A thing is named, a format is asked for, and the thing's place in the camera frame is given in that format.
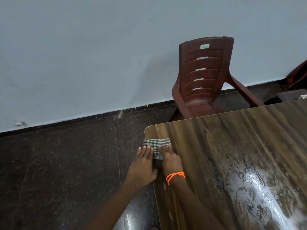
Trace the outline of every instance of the chair backrest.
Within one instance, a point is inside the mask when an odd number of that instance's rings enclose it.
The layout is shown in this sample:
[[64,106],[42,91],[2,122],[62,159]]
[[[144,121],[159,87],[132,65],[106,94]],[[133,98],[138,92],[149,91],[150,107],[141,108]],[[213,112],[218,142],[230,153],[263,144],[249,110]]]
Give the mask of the chair backrest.
[[179,45],[179,92],[186,104],[213,101],[230,76],[234,39],[207,37]]

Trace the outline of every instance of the red plastic chair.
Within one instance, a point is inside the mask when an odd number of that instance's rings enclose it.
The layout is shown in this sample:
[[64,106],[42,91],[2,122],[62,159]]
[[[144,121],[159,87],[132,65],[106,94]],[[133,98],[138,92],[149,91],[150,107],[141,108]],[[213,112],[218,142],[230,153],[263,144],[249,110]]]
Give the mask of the red plastic chair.
[[231,37],[207,37],[179,45],[179,74],[172,90],[178,109],[171,121],[224,112],[213,101],[225,82],[251,107],[264,105],[229,72],[233,42]]

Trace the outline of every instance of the black baseboard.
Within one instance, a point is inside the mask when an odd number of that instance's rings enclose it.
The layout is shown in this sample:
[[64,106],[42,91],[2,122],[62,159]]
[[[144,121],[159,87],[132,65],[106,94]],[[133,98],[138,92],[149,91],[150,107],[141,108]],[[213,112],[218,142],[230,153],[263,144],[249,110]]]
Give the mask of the black baseboard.
[[[262,84],[258,84],[258,85],[252,85],[252,86],[248,86],[248,88],[259,87],[259,86],[273,84],[273,83],[280,83],[280,81],[282,81],[282,80],[271,81],[271,82],[262,83]],[[226,94],[226,93],[231,93],[231,92],[236,92],[236,90],[233,89],[233,88],[232,89],[225,89],[225,90],[221,90],[220,94]],[[58,127],[58,126],[66,125],[66,124],[83,122],[83,121],[87,121],[87,120],[91,120],[91,119],[99,119],[99,118],[106,117],[106,116],[120,116],[120,115],[122,115],[124,113],[128,113],[128,112],[133,112],[133,111],[137,111],[137,110],[144,110],[144,109],[149,109],[149,108],[154,108],[154,107],[159,107],[159,106],[165,106],[165,105],[174,104],[174,103],[175,103],[174,100],[170,100],[170,101],[164,101],[164,102],[159,102],[159,103],[154,103],[154,104],[148,104],[146,106],[139,106],[139,107],[128,108],[128,109],[124,109],[124,110],[116,110],[116,111],[112,111],[112,112],[102,113],[102,114],[98,114],[98,115],[86,116],[86,117],[62,121],[62,122],[58,122],[58,123],[51,123],[51,124],[47,124],[47,125],[40,125],[40,126],[34,126],[34,127],[26,127],[26,128],[23,128],[23,129],[18,129],[18,130],[13,130],[13,131],[5,131],[5,132],[0,133],[0,137],[26,133],[26,132],[30,132],[30,131],[39,131],[39,130],[42,130],[42,129]]]

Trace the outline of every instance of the bag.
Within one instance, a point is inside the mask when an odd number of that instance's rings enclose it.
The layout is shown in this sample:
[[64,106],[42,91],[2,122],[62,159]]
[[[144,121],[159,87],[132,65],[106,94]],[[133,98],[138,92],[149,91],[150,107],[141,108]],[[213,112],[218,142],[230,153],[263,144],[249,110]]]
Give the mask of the bag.
[[307,60],[289,73],[283,83],[283,91],[290,88],[307,88]]

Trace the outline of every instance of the wood grain tabletop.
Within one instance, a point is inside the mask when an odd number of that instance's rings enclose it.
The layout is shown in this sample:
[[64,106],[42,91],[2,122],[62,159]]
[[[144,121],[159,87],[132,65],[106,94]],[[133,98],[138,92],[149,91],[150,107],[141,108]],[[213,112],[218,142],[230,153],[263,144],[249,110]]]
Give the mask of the wood grain tabletop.
[[[226,229],[307,229],[307,99],[152,125],[145,137],[171,139]],[[161,172],[154,190],[161,230],[189,229]]]

